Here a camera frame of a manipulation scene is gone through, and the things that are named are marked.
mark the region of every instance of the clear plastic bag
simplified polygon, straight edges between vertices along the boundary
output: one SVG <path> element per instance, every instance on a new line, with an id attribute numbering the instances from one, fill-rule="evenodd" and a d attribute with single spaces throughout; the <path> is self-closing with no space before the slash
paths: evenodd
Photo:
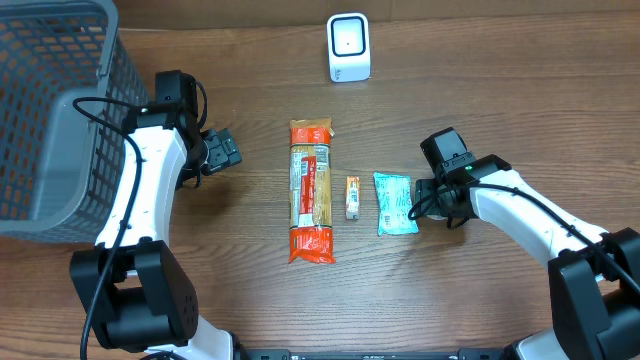
<path id="1" fill-rule="evenodd" d="M 382 234 L 415 234 L 418 225 L 409 220 L 411 209 L 411 178 L 403 175 L 373 173 L 380 204 L 378 236 Z"/>

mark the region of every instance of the mesh basket wall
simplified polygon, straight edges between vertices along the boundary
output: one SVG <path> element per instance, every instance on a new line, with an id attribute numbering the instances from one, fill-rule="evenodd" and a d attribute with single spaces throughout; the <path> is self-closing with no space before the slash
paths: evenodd
<path id="1" fill-rule="evenodd" d="M 141 105 L 149 95 L 119 38 L 115 39 L 106 91 L 97 93 L 97 69 L 107 33 L 107 14 L 96 4 L 63 14 L 35 10 L 29 16 L 0 18 L 0 232 L 47 242 L 93 242 L 111 210 L 124 160 L 116 133 L 97 127 L 90 171 L 80 183 L 84 196 L 60 217 L 69 196 L 38 193 L 39 173 L 47 161 L 51 113 L 60 95 L 75 89 Z M 119 126 L 126 109 L 102 104 L 101 117 Z M 16 231 L 19 222 L 60 221 L 46 229 Z"/>

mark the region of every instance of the pasta package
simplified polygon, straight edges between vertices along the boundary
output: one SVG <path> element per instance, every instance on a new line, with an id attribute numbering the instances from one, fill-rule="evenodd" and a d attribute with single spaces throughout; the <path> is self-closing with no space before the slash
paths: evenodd
<path id="1" fill-rule="evenodd" d="M 289 262 L 333 264 L 331 118 L 292 120 Z"/>

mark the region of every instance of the white electronic device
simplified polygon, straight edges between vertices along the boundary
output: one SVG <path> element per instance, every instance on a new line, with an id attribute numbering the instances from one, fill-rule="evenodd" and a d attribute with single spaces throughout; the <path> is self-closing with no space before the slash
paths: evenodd
<path id="1" fill-rule="evenodd" d="M 327 21 L 329 75 L 334 82 L 371 76 L 369 21 L 360 13 L 333 15 Z"/>

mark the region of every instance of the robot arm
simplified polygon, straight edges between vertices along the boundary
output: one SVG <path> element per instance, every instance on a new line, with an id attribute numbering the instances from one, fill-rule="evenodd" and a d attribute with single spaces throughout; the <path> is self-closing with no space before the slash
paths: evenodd
<path id="1" fill-rule="evenodd" d="M 129 110 L 121 132 L 140 150 L 142 186 L 127 230 L 115 247 L 138 163 L 133 147 L 125 142 L 123 172 L 107 223 L 94 249 L 73 254 L 71 278 L 88 314 L 94 294 L 97 298 L 88 321 L 104 348 L 167 352 L 173 358 L 198 360 L 230 360 L 233 356 L 231 335 L 199 315 L 195 288 L 168 247 L 175 191 L 188 179 L 197 178 L 197 187 L 203 175 L 242 161 L 229 130 L 199 131 L 206 118 L 197 119 L 196 83 L 180 71 L 158 73 L 155 93 L 159 100 Z M 109 263 L 105 259 L 111 254 L 115 254 L 114 261 Z M 101 283 L 103 274 L 108 277 Z M 115 286 L 128 276 L 137 276 L 141 287 Z"/>
<path id="2" fill-rule="evenodd" d="M 480 183 L 517 188 L 534 196 L 594 243 L 601 241 L 601 235 L 607 232 L 572 216 L 549 201 L 527 185 L 515 170 L 486 175 L 480 179 Z M 469 192 L 473 213 L 504 231 L 545 268 L 549 260 L 558 257 L 562 250 L 578 251 L 586 246 L 527 199 L 484 188 L 471 188 Z"/>
<path id="3" fill-rule="evenodd" d="M 448 217 L 448 227 L 452 218 L 485 220 L 548 269 L 553 329 L 515 343 L 507 358 L 622 360 L 640 354 L 637 232 L 609 234 L 577 219 L 499 157 L 476 160 L 452 128 L 421 148 L 435 178 L 416 182 L 411 218 Z M 619 278 L 620 289 L 602 296 L 597 280 Z"/>

